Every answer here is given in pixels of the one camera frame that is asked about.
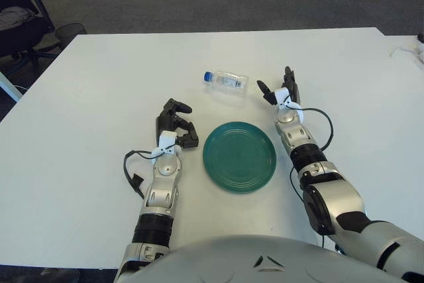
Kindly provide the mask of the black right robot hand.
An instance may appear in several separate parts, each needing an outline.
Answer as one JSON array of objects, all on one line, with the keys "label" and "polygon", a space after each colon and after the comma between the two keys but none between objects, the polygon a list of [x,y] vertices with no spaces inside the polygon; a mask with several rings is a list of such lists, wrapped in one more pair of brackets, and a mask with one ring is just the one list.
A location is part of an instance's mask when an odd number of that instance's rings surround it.
[{"label": "black right robot hand", "polygon": [[[274,91],[271,91],[268,86],[260,81],[257,80],[256,81],[260,91],[263,93],[263,98],[271,105],[277,105],[277,99],[276,99],[276,95]],[[298,90],[298,86],[295,82],[295,76],[294,76],[294,71],[289,67],[286,66],[285,70],[284,70],[284,81],[282,83],[282,88],[287,88],[290,94],[290,99],[293,102],[300,102],[300,98],[299,98],[299,90]]]}]

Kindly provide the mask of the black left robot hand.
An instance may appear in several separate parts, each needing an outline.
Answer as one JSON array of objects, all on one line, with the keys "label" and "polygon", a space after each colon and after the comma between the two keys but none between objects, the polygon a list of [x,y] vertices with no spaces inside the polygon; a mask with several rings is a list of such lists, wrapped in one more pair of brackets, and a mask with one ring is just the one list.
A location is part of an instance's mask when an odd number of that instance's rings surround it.
[{"label": "black left robot hand", "polygon": [[162,112],[156,118],[157,145],[159,145],[159,138],[163,131],[175,132],[176,129],[182,129],[186,133],[176,137],[176,145],[184,149],[197,147],[199,139],[193,123],[186,121],[178,115],[178,113],[190,114],[191,112],[192,108],[189,105],[170,98],[164,105]]}]

